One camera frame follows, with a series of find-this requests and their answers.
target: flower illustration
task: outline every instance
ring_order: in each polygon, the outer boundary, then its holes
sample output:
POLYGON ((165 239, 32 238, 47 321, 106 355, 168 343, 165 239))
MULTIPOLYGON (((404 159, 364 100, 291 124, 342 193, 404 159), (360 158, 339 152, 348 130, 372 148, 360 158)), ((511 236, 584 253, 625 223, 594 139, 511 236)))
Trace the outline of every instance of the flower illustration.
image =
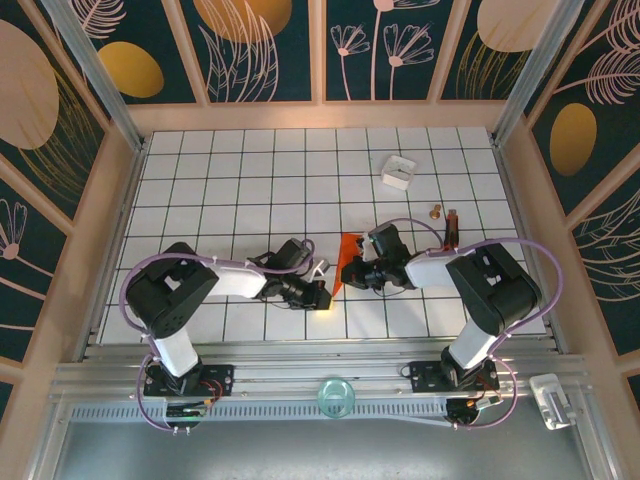
POLYGON ((398 25, 384 28, 384 45, 391 65, 391 81, 389 83, 389 100, 393 100, 393 78, 395 70, 405 65, 416 65, 433 60, 434 50, 429 36, 430 25, 420 28, 409 25, 398 36, 398 25))
POLYGON ((378 52, 378 32, 380 31, 380 19, 383 12, 396 10, 408 10, 411 8, 432 7, 440 3, 440 0, 373 0, 373 5, 378 13, 373 27, 373 51, 371 55, 371 100, 376 99, 376 54, 378 52))
POLYGON ((0 198, 0 255, 3 259, 17 258, 26 225, 27 207, 16 202, 12 213, 9 203, 0 198))
POLYGON ((362 25, 354 27, 352 25, 344 27, 336 25, 331 27, 331 38, 333 44, 340 55, 340 65, 342 66, 342 81, 344 82, 344 91, 347 94, 347 100, 351 100, 349 92, 349 84, 347 83, 347 72, 344 66, 344 57, 364 53, 371 49, 371 44, 366 40, 366 35, 362 30, 362 25))

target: gold circle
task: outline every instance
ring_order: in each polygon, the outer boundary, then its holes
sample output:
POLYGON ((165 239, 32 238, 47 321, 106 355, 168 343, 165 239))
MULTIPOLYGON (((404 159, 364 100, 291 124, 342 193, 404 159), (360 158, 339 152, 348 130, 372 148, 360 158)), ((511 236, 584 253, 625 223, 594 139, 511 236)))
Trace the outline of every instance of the gold circle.
POLYGON ((58 122, 53 67, 31 37, 0 20, 0 138, 14 147, 44 145, 58 122))
POLYGON ((193 0, 193 4, 204 23, 218 36, 239 43, 263 40, 260 17, 264 18, 275 37, 289 23, 293 8, 291 0, 193 0), (252 28, 247 8, 251 9, 258 22, 257 32, 255 26, 252 28))
POLYGON ((598 125, 593 112, 581 103, 564 107, 551 128, 551 164, 565 177, 585 166, 596 144, 598 125))
POLYGON ((557 0, 482 0, 478 35, 498 52, 525 52, 538 43, 557 0))
POLYGON ((164 76, 158 62, 133 43, 109 43, 98 51, 98 56, 122 93, 148 98, 164 87, 164 76))

